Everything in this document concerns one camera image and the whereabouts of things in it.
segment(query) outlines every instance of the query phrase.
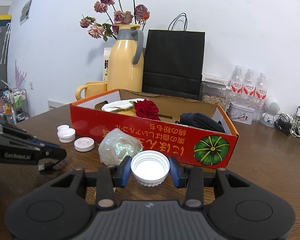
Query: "white cloth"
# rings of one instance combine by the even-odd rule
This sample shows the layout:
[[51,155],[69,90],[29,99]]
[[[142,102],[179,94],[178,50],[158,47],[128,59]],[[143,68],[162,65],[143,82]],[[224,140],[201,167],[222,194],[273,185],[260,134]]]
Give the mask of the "white cloth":
[[105,104],[103,107],[101,107],[102,111],[106,111],[106,112],[113,112],[119,109],[129,109],[131,107],[133,107],[134,105],[130,103],[130,101],[143,101],[143,98],[135,98],[135,99],[129,99],[129,100],[120,100],[120,101],[114,101],[112,103],[109,104]]

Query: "white wall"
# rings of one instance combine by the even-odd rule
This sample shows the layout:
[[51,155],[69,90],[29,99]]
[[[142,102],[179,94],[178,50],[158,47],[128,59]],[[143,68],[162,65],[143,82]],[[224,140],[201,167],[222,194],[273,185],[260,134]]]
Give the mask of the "white wall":
[[[75,89],[102,79],[104,47],[113,40],[91,38],[79,26],[81,14],[95,16],[96,0],[34,0],[30,18],[18,20],[28,0],[13,0],[8,53],[8,81],[14,85],[14,62],[27,71],[31,113],[48,110],[48,99],[70,103]],[[132,0],[122,0],[132,9]],[[228,79],[235,65],[267,74],[268,94],[278,98],[282,111],[295,113],[300,105],[300,0],[136,0],[145,4],[150,19],[145,28],[166,29],[180,12],[188,30],[205,31],[204,73]],[[33,80],[34,90],[29,83]]]

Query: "yellow mug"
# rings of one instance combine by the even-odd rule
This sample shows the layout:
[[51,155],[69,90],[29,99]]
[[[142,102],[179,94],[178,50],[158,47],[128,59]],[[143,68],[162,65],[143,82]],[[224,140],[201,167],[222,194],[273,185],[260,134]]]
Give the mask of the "yellow mug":
[[82,99],[81,92],[84,90],[84,97],[91,97],[102,92],[107,91],[107,82],[95,81],[95,82],[87,82],[84,86],[78,87],[75,92],[75,98],[77,100]]

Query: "yellow thermos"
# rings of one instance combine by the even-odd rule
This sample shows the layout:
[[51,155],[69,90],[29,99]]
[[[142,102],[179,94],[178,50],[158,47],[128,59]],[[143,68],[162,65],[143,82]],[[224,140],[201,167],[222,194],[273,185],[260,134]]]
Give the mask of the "yellow thermos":
[[121,25],[108,62],[107,91],[117,88],[142,91],[143,32],[140,25]]

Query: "crumpled plastic wrap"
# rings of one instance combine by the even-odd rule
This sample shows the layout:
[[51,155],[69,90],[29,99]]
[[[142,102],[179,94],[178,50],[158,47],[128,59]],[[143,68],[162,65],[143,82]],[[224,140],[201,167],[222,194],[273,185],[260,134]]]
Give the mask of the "crumpled plastic wrap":
[[141,151],[141,142],[118,128],[109,132],[99,145],[100,161],[109,167],[117,166],[126,156],[133,158]]

